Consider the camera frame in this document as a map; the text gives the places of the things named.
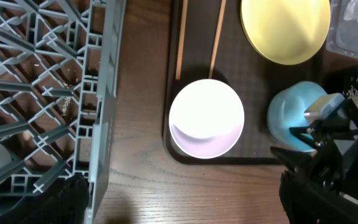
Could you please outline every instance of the wood grain surface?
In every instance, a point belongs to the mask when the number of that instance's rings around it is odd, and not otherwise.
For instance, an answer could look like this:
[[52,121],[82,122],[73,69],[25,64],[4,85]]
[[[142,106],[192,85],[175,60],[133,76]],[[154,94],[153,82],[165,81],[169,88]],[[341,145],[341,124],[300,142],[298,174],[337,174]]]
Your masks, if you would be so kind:
[[94,222],[288,223],[278,196],[284,167],[184,166],[166,155],[171,10],[167,0],[127,1],[110,184]]

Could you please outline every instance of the pink bowl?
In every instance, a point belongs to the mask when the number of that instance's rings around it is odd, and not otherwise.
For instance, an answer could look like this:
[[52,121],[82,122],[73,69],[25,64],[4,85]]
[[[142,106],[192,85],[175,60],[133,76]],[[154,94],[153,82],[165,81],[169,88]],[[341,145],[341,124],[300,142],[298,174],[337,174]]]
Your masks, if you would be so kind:
[[169,127],[183,152],[200,159],[218,157],[240,138],[244,108],[227,84],[198,80],[184,87],[174,99]]

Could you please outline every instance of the brown tray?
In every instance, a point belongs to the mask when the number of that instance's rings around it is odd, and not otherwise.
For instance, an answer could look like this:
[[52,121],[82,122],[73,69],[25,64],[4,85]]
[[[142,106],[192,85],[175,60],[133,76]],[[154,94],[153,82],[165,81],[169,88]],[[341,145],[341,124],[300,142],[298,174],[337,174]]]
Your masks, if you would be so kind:
[[270,147],[280,147],[280,144],[270,135],[266,123],[270,100],[281,90],[300,81],[317,82],[320,78],[321,50],[310,60],[292,66],[279,65],[259,55],[242,30],[240,3],[240,0],[226,3],[212,78],[227,83],[239,95],[245,112],[244,129],[238,142],[227,153],[214,159],[197,159],[185,154],[175,144],[168,127],[168,115],[173,99],[183,87],[208,78],[221,0],[188,1],[179,80],[175,75],[183,1],[174,2],[163,143],[167,154],[183,164],[278,164],[270,153]]

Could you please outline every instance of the wooden chopstick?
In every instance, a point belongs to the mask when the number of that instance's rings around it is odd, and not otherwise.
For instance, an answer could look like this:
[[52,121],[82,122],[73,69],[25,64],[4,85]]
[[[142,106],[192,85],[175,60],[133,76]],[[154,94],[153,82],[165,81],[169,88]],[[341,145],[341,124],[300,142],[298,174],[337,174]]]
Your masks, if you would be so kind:
[[209,67],[209,75],[208,78],[212,78],[212,72],[215,66],[215,58],[216,52],[218,51],[219,38],[221,36],[222,23],[223,23],[223,15],[224,15],[224,7],[226,6],[226,0],[222,0],[221,9],[219,10],[218,24],[216,26],[215,40],[214,40],[214,48],[212,50],[212,58],[211,58],[211,66]]
[[183,7],[181,10],[180,33],[179,33],[179,46],[178,46],[178,59],[177,59],[177,72],[175,78],[180,79],[181,60],[183,58],[183,44],[185,42],[185,28],[187,16],[187,3],[188,0],[183,0]]

